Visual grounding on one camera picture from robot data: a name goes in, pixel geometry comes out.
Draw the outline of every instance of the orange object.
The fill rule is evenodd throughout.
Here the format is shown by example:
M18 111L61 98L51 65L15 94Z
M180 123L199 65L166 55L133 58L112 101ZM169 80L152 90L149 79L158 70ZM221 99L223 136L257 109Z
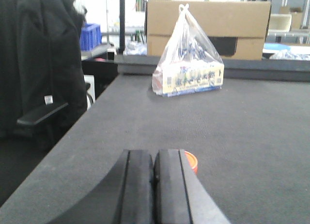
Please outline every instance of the orange object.
M192 167L194 173L197 175L198 171L198 160L196 156L194 156L192 153L189 153L188 151L185 151L186 157L188 159L189 165Z

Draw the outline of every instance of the box inside plastic bag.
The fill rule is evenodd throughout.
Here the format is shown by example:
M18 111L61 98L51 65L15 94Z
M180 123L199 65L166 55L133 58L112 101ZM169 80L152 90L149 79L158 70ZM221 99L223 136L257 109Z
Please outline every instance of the box inside plastic bag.
M188 11L179 18L152 77L157 95L178 96L221 88L224 64L217 50Z

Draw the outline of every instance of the chair armrest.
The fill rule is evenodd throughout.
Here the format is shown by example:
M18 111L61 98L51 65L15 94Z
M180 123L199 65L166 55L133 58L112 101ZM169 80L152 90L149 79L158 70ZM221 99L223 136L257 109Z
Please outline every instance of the chair armrest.
M34 127L43 124L67 106L68 103L66 102L55 102L42 105L20 117L17 120L17 125L22 127Z

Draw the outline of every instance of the blue object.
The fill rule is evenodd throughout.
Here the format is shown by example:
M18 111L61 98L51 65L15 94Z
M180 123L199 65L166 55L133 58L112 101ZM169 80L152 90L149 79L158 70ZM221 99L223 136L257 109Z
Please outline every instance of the blue object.
M100 45L100 25L86 23L85 26L82 28L79 44L82 51L91 51L93 48Z
M289 50L290 49L289 46L283 45L283 44L278 44L278 43L265 43L263 45L263 48L266 50L274 50L274 51L280 51L280 50L284 50L284 49Z

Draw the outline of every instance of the table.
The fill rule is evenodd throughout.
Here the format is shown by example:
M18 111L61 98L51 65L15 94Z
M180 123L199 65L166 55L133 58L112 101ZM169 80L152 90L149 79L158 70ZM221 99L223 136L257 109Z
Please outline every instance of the table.
M44 224L87 194L123 149L182 148L233 224L310 223L309 83L224 79L163 98L122 75L0 209L1 224Z

